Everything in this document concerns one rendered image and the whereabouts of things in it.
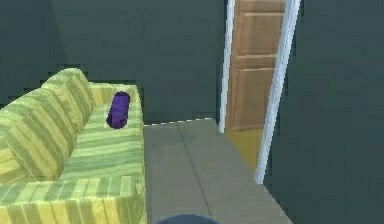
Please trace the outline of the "purple cylindrical cushion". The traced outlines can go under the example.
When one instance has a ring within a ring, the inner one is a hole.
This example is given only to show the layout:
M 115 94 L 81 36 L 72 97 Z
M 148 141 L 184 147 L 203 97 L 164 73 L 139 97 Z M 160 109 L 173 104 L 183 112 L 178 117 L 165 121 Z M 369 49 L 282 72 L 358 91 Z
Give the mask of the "purple cylindrical cushion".
M 113 129 L 121 129 L 127 124 L 130 96 L 127 92 L 117 92 L 110 106 L 107 124 Z

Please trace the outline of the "dark blue round object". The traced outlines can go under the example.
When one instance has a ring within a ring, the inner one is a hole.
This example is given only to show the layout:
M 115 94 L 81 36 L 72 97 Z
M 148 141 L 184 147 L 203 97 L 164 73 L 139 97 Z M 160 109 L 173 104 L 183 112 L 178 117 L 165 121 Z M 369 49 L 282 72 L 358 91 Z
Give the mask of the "dark blue round object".
M 218 221 L 200 215 L 180 214 L 159 220 L 156 224 L 220 224 Z

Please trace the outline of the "brown panelled wooden door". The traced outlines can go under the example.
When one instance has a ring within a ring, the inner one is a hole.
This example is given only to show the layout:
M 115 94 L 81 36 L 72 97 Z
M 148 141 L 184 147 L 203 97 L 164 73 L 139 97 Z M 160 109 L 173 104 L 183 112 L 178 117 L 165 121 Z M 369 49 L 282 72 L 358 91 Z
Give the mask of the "brown panelled wooden door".
M 264 126 L 286 0 L 235 0 L 226 131 Z

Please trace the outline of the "green striped sofa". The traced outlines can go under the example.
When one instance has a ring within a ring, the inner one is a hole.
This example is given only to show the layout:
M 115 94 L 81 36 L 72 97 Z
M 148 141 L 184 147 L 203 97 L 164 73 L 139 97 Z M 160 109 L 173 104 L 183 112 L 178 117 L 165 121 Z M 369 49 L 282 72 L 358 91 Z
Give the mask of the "green striped sofa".
M 128 120 L 113 129 L 119 91 Z M 148 224 L 143 127 L 136 86 L 76 68 L 0 109 L 0 224 Z

